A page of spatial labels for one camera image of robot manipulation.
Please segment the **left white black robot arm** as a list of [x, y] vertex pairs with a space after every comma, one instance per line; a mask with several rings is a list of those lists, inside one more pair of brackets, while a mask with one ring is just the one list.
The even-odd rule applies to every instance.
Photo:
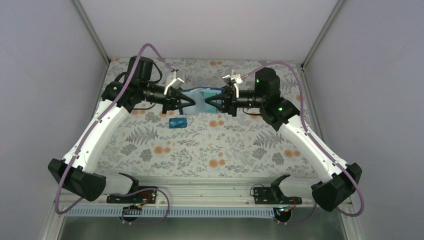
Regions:
[[165, 85], [158, 85], [151, 80], [156, 63], [147, 57], [135, 60], [136, 57], [132, 57], [127, 71], [105, 87], [96, 113], [71, 150], [48, 164], [60, 191], [67, 190], [90, 202], [110, 194], [119, 194], [124, 201], [134, 202], [140, 191], [137, 179], [124, 173], [116, 176], [95, 173], [113, 133], [142, 101], [161, 105], [163, 113], [195, 105], [194, 100], [179, 91], [186, 81], [182, 71], [173, 70]]

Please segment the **blue card holder wallet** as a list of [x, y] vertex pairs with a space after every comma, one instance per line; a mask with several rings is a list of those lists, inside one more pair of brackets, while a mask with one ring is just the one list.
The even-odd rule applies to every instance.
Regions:
[[212, 88], [212, 87], [197, 87], [192, 89], [181, 90], [186, 96], [195, 100], [195, 114], [182, 114], [188, 116], [198, 115], [205, 112], [205, 89], [223, 89], [223, 88]]

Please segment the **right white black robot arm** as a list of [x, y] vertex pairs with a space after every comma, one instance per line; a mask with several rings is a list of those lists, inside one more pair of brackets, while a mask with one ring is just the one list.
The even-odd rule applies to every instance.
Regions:
[[306, 198], [331, 212], [355, 193], [362, 169], [335, 154], [306, 124], [303, 113], [281, 95], [276, 71], [264, 67], [254, 74], [254, 89], [241, 90], [243, 78], [233, 69], [223, 77], [221, 94], [206, 98], [206, 104], [223, 113], [237, 115], [238, 109], [258, 108], [262, 119], [297, 147], [312, 165], [317, 178], [285, 174], [271, 184], [271, 198], [278, 204], [291, 197]]

